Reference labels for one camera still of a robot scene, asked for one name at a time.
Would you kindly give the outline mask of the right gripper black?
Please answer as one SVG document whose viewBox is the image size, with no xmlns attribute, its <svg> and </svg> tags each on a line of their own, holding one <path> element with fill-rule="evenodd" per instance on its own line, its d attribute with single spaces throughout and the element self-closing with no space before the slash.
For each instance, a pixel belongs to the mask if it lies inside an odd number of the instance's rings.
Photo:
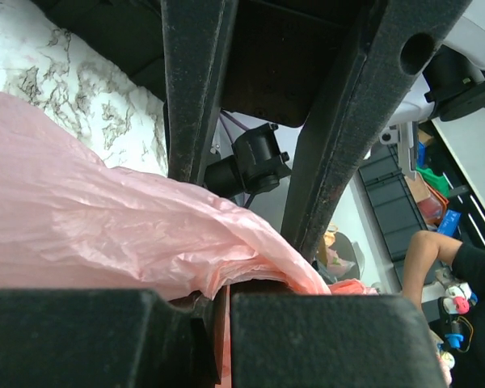
<svg viewBox="0 0 485 388">
<path fill-rule="evenodd" d="M 280 233 L 311 261 L 366 152 L 469 5 L 162 1 L 168 176 L 203 184 L 221 107 L 306 120 Z"/>
</svg>

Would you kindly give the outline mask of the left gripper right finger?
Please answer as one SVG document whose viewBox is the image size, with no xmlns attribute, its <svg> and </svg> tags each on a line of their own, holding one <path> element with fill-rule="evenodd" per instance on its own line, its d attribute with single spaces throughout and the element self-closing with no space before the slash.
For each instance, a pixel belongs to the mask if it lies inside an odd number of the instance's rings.
<svg viewBox="0 0 485 388">
<path fill-rule="evenodd" d="M 230 296 L 236 297 L 238 295 L 283 297 L 294 295 L 294 291 L 287 284 L 275 280 L 248 280 L 230 286 Z"/>
</svg>

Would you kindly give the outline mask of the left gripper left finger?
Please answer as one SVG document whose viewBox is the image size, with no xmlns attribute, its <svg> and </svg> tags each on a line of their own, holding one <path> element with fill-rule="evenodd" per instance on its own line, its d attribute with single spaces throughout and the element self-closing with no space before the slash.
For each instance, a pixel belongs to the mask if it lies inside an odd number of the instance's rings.
<svg viewBox="0 0 485 388">
<path fill-rule="evenodd" d="M 192 335 L 192 382 L 220 384 L 224 353 L 226 293 L 213 300 L 202 293 L 191 293 L 171 301 L 189 315 Z"/>
</svg>

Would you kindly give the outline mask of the pink plastic bag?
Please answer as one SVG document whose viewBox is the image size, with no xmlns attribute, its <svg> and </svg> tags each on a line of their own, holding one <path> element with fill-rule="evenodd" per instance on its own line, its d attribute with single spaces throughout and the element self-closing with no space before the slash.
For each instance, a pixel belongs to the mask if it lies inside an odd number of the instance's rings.
<svg viewBox="0 0 485 388">
<path fill-rule="evenodd" d="M 153 289 L 214 297 L 245 280 L 360 295 L 322 277 L 261 217 L 161 175 L 107 167 L 40 109 L 0 92 L 0 289 Z"/>
</svg>

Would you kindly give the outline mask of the person forearm in background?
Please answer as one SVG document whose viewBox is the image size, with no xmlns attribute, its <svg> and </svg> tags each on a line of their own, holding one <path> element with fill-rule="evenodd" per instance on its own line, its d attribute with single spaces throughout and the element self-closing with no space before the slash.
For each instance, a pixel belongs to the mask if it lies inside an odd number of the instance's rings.
<svg viewBox="0 0 485 388">
<path fill-rule="evenodd" d="M 424 281 L 436 261 L 451 266 L 462 242 L 438 234 L 421 230 L 411 238 L 404 260 L 402 295 L 422 310 Z"/>
</svg>

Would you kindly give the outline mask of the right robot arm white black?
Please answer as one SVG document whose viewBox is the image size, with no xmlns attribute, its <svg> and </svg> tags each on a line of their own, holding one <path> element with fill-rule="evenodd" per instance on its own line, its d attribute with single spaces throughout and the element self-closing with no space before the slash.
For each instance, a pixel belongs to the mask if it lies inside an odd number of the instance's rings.
<svg viewBox="0 0 485 388">
<path fill-rule="evenodd" d="M 314 254 L 418 76 L 434 112 L 485 104 L 485 1 L 164 1 L 168 174 L 202 184 L 220 111 L 300 127 L 281 234 Z"/>
</svg>

